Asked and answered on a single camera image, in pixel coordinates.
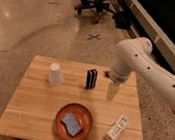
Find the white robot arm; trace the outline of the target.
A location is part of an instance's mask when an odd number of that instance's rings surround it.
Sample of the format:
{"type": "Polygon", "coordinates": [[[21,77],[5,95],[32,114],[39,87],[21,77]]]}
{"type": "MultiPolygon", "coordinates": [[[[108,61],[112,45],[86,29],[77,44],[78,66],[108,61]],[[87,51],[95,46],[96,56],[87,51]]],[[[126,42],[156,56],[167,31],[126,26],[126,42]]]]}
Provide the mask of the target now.
{"type": "Polygon", "coordinates": [[[111,65],[110,79],[123,84],[136,72],[165,99],[175,111],[175,75],[149,57],[152,42],[146,37],[124,39],[114,47],[116,58],[111,65]]]}

